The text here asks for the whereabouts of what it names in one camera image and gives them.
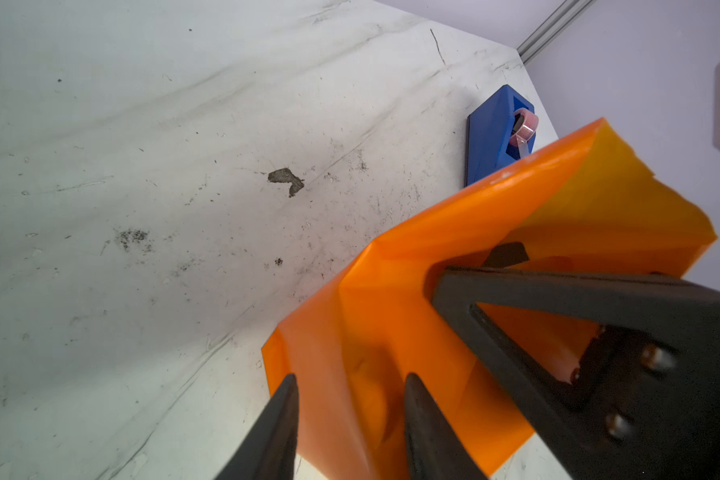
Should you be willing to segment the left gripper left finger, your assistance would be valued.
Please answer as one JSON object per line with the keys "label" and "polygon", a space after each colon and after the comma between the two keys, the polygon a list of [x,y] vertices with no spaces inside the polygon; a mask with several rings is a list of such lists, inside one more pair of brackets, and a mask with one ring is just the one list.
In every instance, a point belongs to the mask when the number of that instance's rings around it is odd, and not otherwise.
{"label": "left gripper left finger", "polygon": [[288,374],[216,480],[290,480],[298,443],[299,389]]}

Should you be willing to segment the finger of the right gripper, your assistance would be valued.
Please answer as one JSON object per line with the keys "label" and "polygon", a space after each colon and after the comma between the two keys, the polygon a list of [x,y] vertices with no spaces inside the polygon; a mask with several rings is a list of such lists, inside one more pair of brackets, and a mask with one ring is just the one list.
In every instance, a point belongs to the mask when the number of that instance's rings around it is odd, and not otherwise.
{"label": "finger of the right gripper", "polygon": [[[574,479],[720,479],[720,292],[662,275],[446,270],[437,313]],[[572,383],[483,311],[599,327]]]}

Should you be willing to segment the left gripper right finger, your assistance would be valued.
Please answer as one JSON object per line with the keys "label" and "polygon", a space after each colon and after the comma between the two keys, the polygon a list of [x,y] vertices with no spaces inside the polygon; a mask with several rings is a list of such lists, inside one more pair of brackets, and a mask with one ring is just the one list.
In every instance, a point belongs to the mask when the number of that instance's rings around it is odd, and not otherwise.
{"label": "left gripper right finger", "polygon": [[406,376],[404,415],[411,479],[487,479],[416,373]]}

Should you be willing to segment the dark blue gift box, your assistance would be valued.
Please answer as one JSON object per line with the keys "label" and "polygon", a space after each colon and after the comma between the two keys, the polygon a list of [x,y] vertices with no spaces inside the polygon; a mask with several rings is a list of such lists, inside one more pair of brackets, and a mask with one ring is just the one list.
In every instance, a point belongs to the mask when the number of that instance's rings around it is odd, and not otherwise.
{"label": "dark blue gift box", "polygon": [[486,268],[508,268],[525,263],[528,253],[522,242],[509,242],[495,246],[488,254],[482,266]]}

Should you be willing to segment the blue tape dispenser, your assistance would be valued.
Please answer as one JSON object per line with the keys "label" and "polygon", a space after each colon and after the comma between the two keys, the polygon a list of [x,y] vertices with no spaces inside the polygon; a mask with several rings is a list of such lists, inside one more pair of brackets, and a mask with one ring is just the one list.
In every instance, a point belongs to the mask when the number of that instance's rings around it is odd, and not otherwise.
{"label": "blue tape dispenser", "polygon": [[539,117],[535,107],[503,85],[467,117],[465,186],[529,156]]}

